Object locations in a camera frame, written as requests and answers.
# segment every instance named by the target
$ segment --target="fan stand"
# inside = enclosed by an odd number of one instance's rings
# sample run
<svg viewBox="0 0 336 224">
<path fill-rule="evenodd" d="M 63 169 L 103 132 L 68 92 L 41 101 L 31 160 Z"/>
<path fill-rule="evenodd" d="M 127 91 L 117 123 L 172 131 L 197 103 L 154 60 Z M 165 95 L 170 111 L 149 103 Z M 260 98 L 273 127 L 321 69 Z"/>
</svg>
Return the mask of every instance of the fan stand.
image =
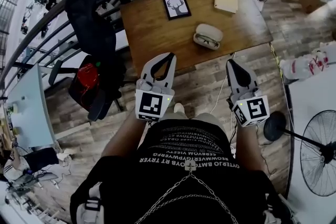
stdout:
<svg viewBox="0 0 336 224">
<path fill-rule="evenodd" d="M 273 112 L 265 122 L 264 136 L 269 141 L 275 141 L 279 139 L 283 135 L 283 133 L 287 133 L 291 136 L 297 137 L 319 148 L 321 152 L 321 158 L 320 158 L 321 163 L 328 164 L 333 159 L 336 159 L 336 142 L 331 142 L 327 145 L 323 145 L 312 139 L 291 132 L 286 129 L 285 115 L 279 111 Z"/>
</svg>

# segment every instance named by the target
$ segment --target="fan grille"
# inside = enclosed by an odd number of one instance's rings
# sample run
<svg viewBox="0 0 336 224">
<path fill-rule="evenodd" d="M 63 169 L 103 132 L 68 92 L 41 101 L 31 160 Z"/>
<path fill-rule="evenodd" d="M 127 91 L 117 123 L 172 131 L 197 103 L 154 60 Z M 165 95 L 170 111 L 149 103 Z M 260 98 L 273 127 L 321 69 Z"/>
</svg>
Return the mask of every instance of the fan grille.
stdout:
<svg viewBox="0 0 336 224">
<path fill-rule="evenodd" d="M 336 111 L 325 110 L 316 114 L 308 123 L 304 137 L 323 145 L 336 141 Z M 307 187 L 318 196 L 336 192 L 336 161 L 325 164 L 318 147 L 305 141 L 300 149 L 301 172 Z"/>
</svg>

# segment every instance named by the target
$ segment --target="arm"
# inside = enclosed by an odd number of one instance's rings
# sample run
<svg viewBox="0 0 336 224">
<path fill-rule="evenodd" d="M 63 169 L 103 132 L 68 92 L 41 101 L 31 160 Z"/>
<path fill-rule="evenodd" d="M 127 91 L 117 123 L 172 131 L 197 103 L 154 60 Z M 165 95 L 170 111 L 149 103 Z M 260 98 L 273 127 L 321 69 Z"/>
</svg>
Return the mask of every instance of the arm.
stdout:
<svg viewBox="0 0 336 224">
<path fill-rule="evenodd" d="M 101 156 L 128 157 L 132 155 L 138 148 L 145 126 L 146 121 L 137 119 L 135 111 L 132 110 L 115 136 L 106 145 Z"/>
<path fill-rule="evenodd" d="M 243 128 L 238 124 L 236 159 L 248 170 L 264 170 L 255 126 Z"/>
<path fill-rule="evenodd" d="M 13 151 L 14 151 L 14 160 L 12 162 L 12 166 L 14 167 L 14 169 L 18 170 L 20 166 L 20 155 L 16 147 L 13 148 Z"/>
<path fill-rule="evenodd" d="M 3 149 L 3 144 L 2 142 L 0 142 L 0 154 L 1 156 L 4 158 L 5 157 L 5 154 L 4 154 L 4 149 Z"/>
</svg>

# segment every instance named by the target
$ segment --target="black t-shirt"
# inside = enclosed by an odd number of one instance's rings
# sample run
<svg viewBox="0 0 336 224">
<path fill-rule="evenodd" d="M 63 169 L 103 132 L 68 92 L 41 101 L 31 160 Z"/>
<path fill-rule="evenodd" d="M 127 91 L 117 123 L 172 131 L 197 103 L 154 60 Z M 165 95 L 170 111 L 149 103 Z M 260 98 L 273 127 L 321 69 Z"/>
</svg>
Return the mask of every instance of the black t-shirt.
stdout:
<svg viewBox="0 0 336 224">
<path fill-rule="evenodd" d="M 196 170 L 185 178 L 187 160 Z M 71 197 L 74 223 L 79 200 L 97 182 L 106 223 L 136 223 L 151 208 L 141 223 L 264 223 L 268 205 L 287 223 L 265 173 L 240 167 L 221 128 L 202 121 L 156 123 L 131 159 L 103 157 Z"/>
</svg>

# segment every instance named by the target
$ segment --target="wooden table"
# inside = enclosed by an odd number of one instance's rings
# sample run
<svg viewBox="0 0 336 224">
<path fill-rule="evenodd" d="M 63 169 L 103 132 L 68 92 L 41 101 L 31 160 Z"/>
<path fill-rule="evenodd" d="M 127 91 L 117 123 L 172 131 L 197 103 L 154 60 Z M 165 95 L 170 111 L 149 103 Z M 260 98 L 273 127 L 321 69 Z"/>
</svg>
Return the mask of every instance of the wooden table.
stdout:
<svg viewBox="0 0 336 224">
<path fill-rule="evenodd" d="M 238 0 L 236 14 L 214 8 L 214 0 L 186 0 L 190 17 L 168 20 L 163 0 L 134 0 L 121 6 L 121 15 L 138 76 L 143 66 L 164 52 L 176 54 L 176 70 L 272 41 L 253 0 Z M 213 51 L 193 42 L 196 27 L 217 27 L 224 33 Z"/>
</svg>

